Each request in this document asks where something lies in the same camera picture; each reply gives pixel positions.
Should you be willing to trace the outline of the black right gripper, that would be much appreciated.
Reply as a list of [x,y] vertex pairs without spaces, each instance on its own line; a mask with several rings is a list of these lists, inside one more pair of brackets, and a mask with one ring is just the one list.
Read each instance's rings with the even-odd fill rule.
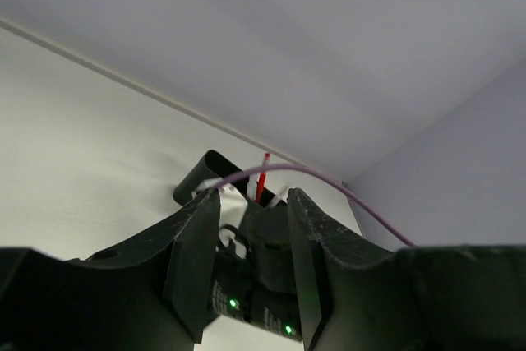
[[240,225],[222,224],[210,296],[210,325],[220,316],[302,341],[288,228],[288,206],[248,204]]

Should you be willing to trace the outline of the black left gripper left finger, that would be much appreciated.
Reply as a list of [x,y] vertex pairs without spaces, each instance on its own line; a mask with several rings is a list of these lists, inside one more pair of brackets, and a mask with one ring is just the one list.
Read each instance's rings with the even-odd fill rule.
[[73,262],[76,313],[67,345],[201,342],[220,199],[202,192],[138,234]]

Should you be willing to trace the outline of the red ballpoint pen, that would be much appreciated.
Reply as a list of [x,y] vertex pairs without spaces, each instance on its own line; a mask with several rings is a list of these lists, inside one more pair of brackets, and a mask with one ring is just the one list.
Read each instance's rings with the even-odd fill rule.
[[[265,152],[261,166],[265,167],[269,164],[269,162],[270,162],[270,152]],[[266,172],[261,171],[259,174],[258,180],[257,180],[257,185],[256,185],[256,203],[257,204],[261,203],[261,198],[265,190],[265,181],[266,181]]]

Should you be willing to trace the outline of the orange highlighter pen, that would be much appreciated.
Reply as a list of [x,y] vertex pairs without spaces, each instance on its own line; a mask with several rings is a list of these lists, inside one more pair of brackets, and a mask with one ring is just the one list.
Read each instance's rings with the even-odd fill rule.
[[257,194],[257,181],[250,180],[247,184],[247,197],[251,200],[256,199]]

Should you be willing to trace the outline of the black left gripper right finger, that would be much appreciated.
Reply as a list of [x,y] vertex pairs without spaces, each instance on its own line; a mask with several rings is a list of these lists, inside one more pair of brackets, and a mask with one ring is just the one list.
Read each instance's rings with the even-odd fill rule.
[[307,350],[396,350],[399,275],[392,252],[288,194],[288,227]]

